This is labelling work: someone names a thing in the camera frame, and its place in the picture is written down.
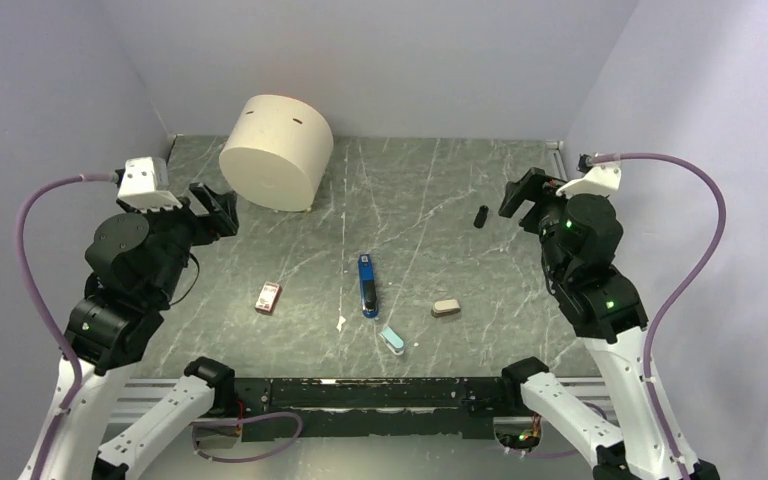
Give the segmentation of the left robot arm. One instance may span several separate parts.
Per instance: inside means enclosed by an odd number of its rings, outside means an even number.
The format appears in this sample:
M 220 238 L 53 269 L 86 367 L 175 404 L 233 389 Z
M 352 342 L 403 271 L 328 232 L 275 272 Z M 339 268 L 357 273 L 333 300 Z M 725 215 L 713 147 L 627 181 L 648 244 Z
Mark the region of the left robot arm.
M 192 361 L 171 391 L 111 440 L 104 435 L 117 401 L 146 347 L 176 301 L 192 248 L 234 236 L 237 197 L 201 183 L 189 187 L 205 213 L 184 197 L 168 208 L 131 206 L 96 230 L 85 258 L 91 267 L 84 296 L 59 328 L 41 316 L 61 351 L 58 381 L 25 479 L 136 479 L 192 422 L 238 410 L 232 368 L 209 358 Z

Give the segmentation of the small black cylinder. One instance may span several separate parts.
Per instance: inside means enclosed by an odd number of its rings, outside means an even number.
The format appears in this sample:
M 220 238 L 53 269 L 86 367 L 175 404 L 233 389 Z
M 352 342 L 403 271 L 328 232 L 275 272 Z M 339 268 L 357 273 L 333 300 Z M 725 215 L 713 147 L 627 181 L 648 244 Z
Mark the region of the small black cylinder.
M 473 227 L 476 229 L 482 229 L 487 221 L 489 215 L 489 207 L 487 205 L 481 205 L 474 217 Z

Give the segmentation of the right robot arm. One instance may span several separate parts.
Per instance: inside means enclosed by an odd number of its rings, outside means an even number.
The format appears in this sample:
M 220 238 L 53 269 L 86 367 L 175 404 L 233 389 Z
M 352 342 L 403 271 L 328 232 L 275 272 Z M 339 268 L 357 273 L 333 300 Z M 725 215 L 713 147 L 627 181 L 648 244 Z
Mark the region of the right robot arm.
M 546 289 L 598 367 L 617 421 L 602 418 L 535 357 L 502 371 L 510 413 L 530 410 L 587 461 L 596 479 L 716 479 L 716 466 L 690 447 L 645 350 L 648 317 L 639 293 L 613 264 L 623 235 L 607 195 L 572 193 L 567 182 L 531 168 L 505 186 L 501 217 L 532 206 L 520 227 L 538 237 Z

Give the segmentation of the blue stapler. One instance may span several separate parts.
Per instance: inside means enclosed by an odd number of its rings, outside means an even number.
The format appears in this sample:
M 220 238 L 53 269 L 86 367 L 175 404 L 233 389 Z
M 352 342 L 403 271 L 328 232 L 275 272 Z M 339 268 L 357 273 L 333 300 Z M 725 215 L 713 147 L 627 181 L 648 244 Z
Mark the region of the blue stapler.
M 358 274 L 362 313 L 366 318 L 375 318 L 379 313 L 374 266 L 369 254 L 358 258 Z

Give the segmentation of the light blue small case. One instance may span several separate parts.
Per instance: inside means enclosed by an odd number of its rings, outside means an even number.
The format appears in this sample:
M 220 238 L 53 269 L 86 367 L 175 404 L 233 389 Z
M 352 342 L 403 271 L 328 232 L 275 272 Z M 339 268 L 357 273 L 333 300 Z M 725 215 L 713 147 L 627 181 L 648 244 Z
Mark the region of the light blue small case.
M 404 353 L 405 342 L 392 328 L 383 328 L 379 332 L 379 337 L 394 355 L 400 356 Z

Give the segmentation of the cream cylindrical container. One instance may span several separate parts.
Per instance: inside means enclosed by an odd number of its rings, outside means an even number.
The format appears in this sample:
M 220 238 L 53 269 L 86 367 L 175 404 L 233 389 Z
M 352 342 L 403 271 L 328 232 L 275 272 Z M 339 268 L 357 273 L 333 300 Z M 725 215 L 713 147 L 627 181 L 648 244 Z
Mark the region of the cream cylindrical container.
M 262 94 L 244 105 L 219 155 L 229 186 L 272 210 L 310 209 L 334 148 L 330 125 L 307 103 Z

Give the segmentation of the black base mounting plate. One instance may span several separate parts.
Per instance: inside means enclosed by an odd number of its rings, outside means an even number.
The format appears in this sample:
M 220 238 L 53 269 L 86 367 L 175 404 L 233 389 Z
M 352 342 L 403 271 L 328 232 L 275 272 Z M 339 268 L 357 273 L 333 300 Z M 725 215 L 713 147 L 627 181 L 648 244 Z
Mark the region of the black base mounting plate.
M 528 424 L 532 418 L 500 377 L 236 378 L 235 388 L 246 418 L 278 412 L 297 416 L 248 424 L 245 442 L 293 435 L 490 440 L 503 422 Z

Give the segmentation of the red white staple box sleeve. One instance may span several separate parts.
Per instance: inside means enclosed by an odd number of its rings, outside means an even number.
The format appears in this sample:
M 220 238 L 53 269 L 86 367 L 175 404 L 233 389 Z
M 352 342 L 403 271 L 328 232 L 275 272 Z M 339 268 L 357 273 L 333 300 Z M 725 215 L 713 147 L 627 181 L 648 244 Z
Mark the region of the red white staple box sleeve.
M 254 309 L 262 314 L 271 315 L 281 295 L 282 287 L 278 283 L 265 282 L 262 286 Z

